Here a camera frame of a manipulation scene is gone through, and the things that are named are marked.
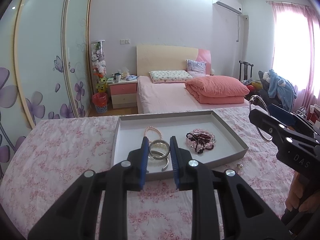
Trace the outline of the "person right hand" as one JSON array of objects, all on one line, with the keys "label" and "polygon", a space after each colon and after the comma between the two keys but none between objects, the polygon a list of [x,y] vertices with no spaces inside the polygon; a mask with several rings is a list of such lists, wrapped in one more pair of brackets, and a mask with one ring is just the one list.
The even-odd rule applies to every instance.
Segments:
[{"label": "person right hand", "polygon": [[308,205],[306,203],[300,205],[300,200],[303,196],[304,186],[299,181],[300,174],[298,172],[294,173],[289,194],[285,201],[285,206],[289,211],[293,209],[298,209],[299,212],[308,211]]}]

